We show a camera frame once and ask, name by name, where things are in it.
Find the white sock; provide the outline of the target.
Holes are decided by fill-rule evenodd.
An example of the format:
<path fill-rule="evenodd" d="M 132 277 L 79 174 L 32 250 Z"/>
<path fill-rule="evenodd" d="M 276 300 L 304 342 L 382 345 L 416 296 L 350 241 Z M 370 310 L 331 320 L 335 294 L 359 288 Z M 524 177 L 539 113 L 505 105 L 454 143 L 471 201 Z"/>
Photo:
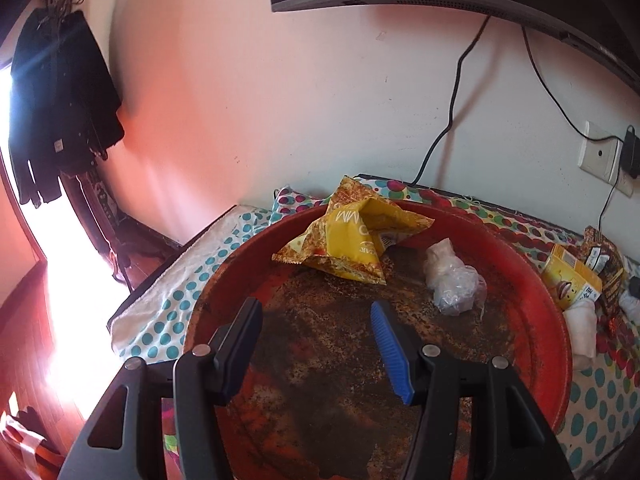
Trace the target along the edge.
<path fill-rule="evenodd" d="M 591 299 L 581 299 L 566 309 L 563 316 L 570 335 L 573 370 L 581 372 L 590 367 L 596 357 L 596 305 Z"/>

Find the clear plastic packet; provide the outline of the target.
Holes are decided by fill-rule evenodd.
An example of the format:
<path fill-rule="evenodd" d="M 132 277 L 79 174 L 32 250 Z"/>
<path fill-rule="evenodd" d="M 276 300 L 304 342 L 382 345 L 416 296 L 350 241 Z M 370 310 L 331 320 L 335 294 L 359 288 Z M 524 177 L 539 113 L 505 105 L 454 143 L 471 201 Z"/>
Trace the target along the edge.
<path fill-rule="evenodd" d="M 456 255 L 450 239 L 433 244 L 425 255 L 425 283 L 433 293 L 437 310 L 442 315 L 459 316 L 478 307 L 480 315 L 484 315 L 486 281 Z"/>

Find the yellow medicine box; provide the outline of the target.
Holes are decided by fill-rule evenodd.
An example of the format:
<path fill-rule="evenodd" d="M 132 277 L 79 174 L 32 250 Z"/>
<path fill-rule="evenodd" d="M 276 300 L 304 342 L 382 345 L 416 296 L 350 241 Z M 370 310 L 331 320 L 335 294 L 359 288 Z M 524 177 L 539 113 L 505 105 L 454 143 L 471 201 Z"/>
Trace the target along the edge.
<path fill-rule="evenodd" d="M 562 311 L 577 301 L 596 302 L 601 296 L 602 281 L 597 274 L 559 244 L 553 246 L 540 277 Z"/>

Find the yellow snack bag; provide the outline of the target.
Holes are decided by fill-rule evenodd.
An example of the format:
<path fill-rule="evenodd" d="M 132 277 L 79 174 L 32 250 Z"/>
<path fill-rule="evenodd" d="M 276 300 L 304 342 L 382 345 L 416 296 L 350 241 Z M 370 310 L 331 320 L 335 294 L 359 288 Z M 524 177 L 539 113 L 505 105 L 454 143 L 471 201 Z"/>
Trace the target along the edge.
<path fill-rule="evenodd" d="M 432 218 L 405 210 L 351 177 L 344 177 L 326 213 L 272 255 L 346 280 L 384 285 L 382 255 L 390 246 L 428 230 Z"/>

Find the brown coffee snack bag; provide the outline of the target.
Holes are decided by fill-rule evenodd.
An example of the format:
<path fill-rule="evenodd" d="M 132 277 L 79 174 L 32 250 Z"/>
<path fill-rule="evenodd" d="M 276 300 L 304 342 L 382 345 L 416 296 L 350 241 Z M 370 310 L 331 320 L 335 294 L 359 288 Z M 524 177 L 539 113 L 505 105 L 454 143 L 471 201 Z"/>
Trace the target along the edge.
<path fill-rule="evenodd" d="M 578 255 L 602 282 L 599 304 L 606 326 L 612 330 L 612 321 L 620 310 L 620 295 L 627 278 L 622 255 L 617 246 L 593 226 L 585 228 Z"/>

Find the polka dot bed sheet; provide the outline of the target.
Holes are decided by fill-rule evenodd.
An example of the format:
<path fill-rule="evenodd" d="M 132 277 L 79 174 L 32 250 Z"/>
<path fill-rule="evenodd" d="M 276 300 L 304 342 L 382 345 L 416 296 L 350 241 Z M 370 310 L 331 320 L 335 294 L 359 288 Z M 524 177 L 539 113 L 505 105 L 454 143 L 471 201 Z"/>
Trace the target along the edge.
<path fill-rule="evenodd" d="M 582 244 L 578 233 L 475 197 L 382 178 L 361 181 L 391 200 L 463 211 L 499 233 L 537 268 L 544 265 L 554 245 L 576 250 Z M 108 323 L 113 350 L 123 359 L 141 356 L 149 362 L 178 356 L 196 300 L 221 263 L 273 223 L 323 202 L 321 197 L 279 188 L 269 209 L 233 207 L 122 304 Z M 608 453 L 630 440 L 638 422 L 639 329 L 619 313 L 600 321 L 596 357 L 575 373 L 570 385 L 559 441 L 576 476 L 592 478 L 608 466 Z"/>

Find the red round metal tray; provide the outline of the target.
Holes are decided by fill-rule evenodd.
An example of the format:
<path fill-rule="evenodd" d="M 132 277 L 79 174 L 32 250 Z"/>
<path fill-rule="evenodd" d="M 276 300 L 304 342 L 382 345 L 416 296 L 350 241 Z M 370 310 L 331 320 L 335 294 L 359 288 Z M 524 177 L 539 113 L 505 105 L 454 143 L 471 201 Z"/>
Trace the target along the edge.
<path fill-rule="evenodd" d="M 570 343 L 537 270 L 484 223 L 454 208 L 406 203 L 434 220 L 384 252 L 384 285 L 338 278 L 272 255 L 323 209 L 278 221 L 221 263 L 195 304 L 186 345 L 204 344 L 247 298 L 262 304 L 262 331 L 243 385 L 216 409 L 237 479 L 405 479 L 402 470 L 420 410 L 394 393 L 375 342 L 371 306 L 384 300 L 399 321 L 455 358 L 503 356 L 547 419 L 560 426 L 570 388 Z M 442 315 L 427 288 L 426 250 L 449 238 L 485 279 L 475 307 Z M 471 402 L 460 402 L 454 478 L 466 478 Z"/>

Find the black hanging jacket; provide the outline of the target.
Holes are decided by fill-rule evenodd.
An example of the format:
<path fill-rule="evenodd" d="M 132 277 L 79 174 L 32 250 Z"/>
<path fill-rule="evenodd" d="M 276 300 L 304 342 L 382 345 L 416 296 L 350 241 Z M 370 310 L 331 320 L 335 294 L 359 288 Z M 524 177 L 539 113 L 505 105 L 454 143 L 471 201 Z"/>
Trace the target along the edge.
<path fill-rule="evenodd" d="M 9 156 L 18 201 L 39 207 L 61 197 L 63 174 L 84 174 L 122 140 L 122 100 L 80 11 L 64 18 L 32 11 L 11 78 Z"/>

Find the black power adapter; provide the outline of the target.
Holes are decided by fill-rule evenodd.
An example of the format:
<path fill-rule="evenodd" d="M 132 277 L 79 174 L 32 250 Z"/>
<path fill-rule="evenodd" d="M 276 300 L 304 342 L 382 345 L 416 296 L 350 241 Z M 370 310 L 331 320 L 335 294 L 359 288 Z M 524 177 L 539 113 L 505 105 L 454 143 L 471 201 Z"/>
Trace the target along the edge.
<path fill-rule="evenodd" d="M 620 152 L 620 170 L 628 174 L 631 179 L 637 179 L 640 176 L 640 138 L 632 125 L 627 127 Z"/>

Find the white wall socket plate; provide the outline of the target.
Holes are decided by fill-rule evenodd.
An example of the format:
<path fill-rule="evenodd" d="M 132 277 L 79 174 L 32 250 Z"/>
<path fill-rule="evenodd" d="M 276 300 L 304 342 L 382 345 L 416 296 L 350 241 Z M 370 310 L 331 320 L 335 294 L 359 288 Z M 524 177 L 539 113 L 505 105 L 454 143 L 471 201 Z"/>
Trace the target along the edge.
<path fill-rule="evenodd" d="M 578 167 L 607 184 L 616 182 L 616 188 L 624 195 L 631 197 L 634 194 L 631 177 L 627 176 L 623 170 L 618 169 L 622 154 L 622 142 L 615 139 L 596 142 L 596 139 L 608 136 L 608 132 L 589 120 L 586 121 L 585 126 L 585 135 L 588 136 L 588 140 L 582 141 Z"/>

